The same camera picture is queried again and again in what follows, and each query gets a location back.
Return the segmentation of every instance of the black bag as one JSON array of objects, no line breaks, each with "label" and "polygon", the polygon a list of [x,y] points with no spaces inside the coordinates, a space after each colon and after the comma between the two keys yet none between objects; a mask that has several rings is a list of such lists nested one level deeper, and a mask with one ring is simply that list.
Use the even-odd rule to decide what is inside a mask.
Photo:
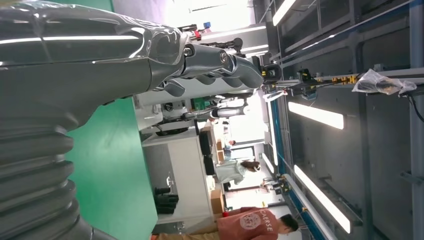
[{"label": "black bag", "polygon": [[212,155],[204,156],[203,164],[204,164],[206,175],[208,176],[215,175],[214,160],[212,159]]}]

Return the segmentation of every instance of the plastic bag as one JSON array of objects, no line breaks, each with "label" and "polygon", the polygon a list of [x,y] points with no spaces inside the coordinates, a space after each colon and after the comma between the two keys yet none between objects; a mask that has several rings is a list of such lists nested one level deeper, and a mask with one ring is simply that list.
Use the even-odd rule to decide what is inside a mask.
[{"label": "plastic bag", "polygon": [[413,82],[389,78],[370,69],[359,79],[352,92],[392,95],[397,92],[402,94],[415,89],[417,89],[417,85]]}]

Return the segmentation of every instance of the black hair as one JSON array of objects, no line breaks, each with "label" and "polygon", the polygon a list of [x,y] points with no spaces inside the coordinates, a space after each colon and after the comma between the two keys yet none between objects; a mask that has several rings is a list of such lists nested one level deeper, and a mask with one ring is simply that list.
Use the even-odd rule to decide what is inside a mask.
[{"label": "black hair", "polygon": [[293,232],[298,230],[298,221],[296,221],[296,219],[294,219],[291,214],[286,214],[279,219],[284,225],[286,225],[288,228],[291,228]]}]

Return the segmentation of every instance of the person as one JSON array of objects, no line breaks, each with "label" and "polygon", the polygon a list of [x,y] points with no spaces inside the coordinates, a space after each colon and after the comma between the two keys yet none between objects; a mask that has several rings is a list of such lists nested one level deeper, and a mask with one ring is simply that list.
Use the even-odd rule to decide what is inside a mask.
[{"label": "person", "polygon": [[225,141],[225,146],[222,148],[224,151],[225,161],[231,159],[231,146],[234,146],[235,144],[236,141],[234,140]]},{"label": "person", "polygon": [[277,240],[279,234],[288,235],[299,228],[291,214],[277,218],[267,208],[242,207],[224,214],[213,225],[196,232],[161,233],[151,240]]},{"label": "person", "polygon": [[225,184],[234,180],[234,184],[241,183],[248,172],[256,173],[261,170],[258,161],[229,160],[216,166],[216,177],[218,182]]}]

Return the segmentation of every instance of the cardboard box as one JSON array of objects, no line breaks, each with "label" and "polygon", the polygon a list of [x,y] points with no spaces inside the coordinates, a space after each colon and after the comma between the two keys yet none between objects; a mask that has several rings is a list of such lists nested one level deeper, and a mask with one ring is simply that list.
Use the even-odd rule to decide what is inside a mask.
[{"label": "cardboard box", "polygon": [[223,151],[217,151],[216,152],[216,157],[218,159],[218,163],[222,164],[225,162],[225,155]]},{"label": "cardboard box", "polygon": [[224,198],[221,189],[215,189],[210,192],[210,205],[212,205],[213,214],[222,214],[224,212]]},{"label": "cardboard box", "polygon": [[221,151],[222,149],[223,149],[223,142],[221,141],[221,139],[218,139],[216,141],[216,150]]}]

